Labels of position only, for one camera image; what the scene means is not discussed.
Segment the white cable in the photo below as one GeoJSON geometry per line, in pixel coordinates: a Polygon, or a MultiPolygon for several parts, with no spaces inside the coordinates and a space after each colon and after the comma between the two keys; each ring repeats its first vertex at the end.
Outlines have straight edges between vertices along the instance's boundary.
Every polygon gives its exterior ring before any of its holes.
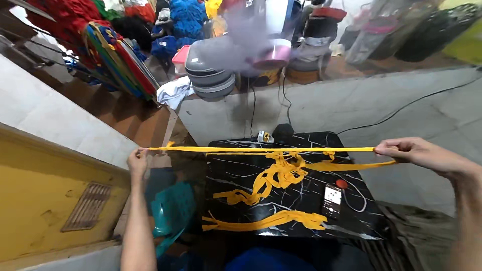
{"type": "Polygon", "coordinates": [[[365,196],[363,196],[363,194],[360,192],[360,190],[358,190],[358,188],[357,188],[356,186],[354,186],[352,183],[350,183],[349,181],[347,181],[347,180],[345,180],[345,179],[343,179],[343,180],[344,180],[345,182],[351,184],[351,186],[353,186],[353,187],[358,191],[358,193],[360,194],[360,196],[363,198],[363,201],[364,201],[364,203],[363,203],[363,208],[362,208],[361,210],[357,210],[357,209],[351,207],[351,205],[348,203],[347,196],[345,195],[345,190],[343,189],[343,196],[345,197],[345,202],[347,203],[348,207],[350,207],[350,208],[351,208],[353,211],[355,211],[355,212],[359,212],[359,213],[364,212],[365,209],[366,209],[366,198],[365,198],[365,196]]]}

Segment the pink plastic container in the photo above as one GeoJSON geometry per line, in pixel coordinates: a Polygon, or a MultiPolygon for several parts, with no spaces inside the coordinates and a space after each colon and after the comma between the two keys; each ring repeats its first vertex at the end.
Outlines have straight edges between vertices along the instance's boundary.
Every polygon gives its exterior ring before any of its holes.
{"type": "Polygon", "coordinates": [[[177,74],[187,74],[186,73],[186,58],[189,53],[190,45],[184,45],[181,50],[179,50],[173,57],[172,62],[175,67],[175,72],[177,74]]]}

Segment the black marble table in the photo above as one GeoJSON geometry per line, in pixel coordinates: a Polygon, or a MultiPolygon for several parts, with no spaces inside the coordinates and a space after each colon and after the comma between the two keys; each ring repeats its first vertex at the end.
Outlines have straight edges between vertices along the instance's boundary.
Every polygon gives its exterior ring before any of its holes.
{"type": "MultiPolygon", "coordinates": [[[[308,147],[343,147],[339,137],[332,132],[317,132],[293,135],[286,145],[258,143],[256,138],[213,141],[210,147],[233,148],[308,148],[308,147]]],[[[328,160],[322,152],[301,152],[307,163],[328,160]]],[[[306,213],[323,215],[323,195],[326,184],[336,186],[338,179],[344,179],[353,184],[367,199],[364,212],[358,213],[349,208],[344,198],[341,201],[340,217],[328,217],[326,230],[311,230],[296,221],[254,231],[255,234],[268,236],[292,237],[349,237],[368,240],[385,239],[388,231],[387,219],[375,204],[373,197],[358,171],[323,172],[306,169],[308,174],[298,184],[288,188],[272,188],[271,194],[258,204],[249,206],[243,202],[229,205],[226,198],[213,199],[218,192],[241,189],[251,193],[256,176],[274,163],[273,159],[263,155],[208,155],[208,170],[206,174],[206,189],[204,216],[211,211],[216,219],[225,222],[249,223],[259,221],[281,210],[297,210],[306,213]]],[[[337,152],[335,163],[352,163],[346,152],[337,152]]],[[[363,198],[348,185],[346,189],[348,203],[361,210],[363,198]]]]}

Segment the gray plastic container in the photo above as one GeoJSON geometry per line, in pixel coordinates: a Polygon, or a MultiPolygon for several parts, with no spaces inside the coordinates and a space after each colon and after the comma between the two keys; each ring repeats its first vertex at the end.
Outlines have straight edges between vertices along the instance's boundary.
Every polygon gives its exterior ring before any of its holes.
{"type": "Polygon", "coordinates": [[[228,80],[232,74],[232,72],[227,70],[222,70],[215,74],[204,76],[192,75],[187,72],[187,76],[191,80],[192,84],[199,87],[211,87],[219,85],[220,83],[226,82],[226,80],[228,80]]]}
{"type": "Polygon", "coordinates": [[[203,46],[212,46],[212,42],[196,41],[190,46],[185,65],[187,76],[189,76],[193,85],[199,87],[217,86],[225,83],[233,72],[207,67],[199,55],[199,50],[203,46]]]}
{"type": "Polygon", "coordinates": [[[236,83],[236,77],[234,74],[231,77],[219,84],[212,87],[198,87],[195,84],[192,84],[192,88],[194,92],[201,98],[219,98],[228,95],[234,89],[234,85],[236,83]]]}

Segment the colorful fabric strips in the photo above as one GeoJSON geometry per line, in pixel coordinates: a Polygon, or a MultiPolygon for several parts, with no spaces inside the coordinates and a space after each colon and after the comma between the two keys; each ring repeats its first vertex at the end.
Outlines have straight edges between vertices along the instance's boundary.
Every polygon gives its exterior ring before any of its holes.
{"type": "Polygon", "coordinates": [[[136,97],[150,100],[157,83],[132,48],[110,27],[90,22],[83,34],[85,46],[98,66],[106,66],[105,76],[136,97]]]}

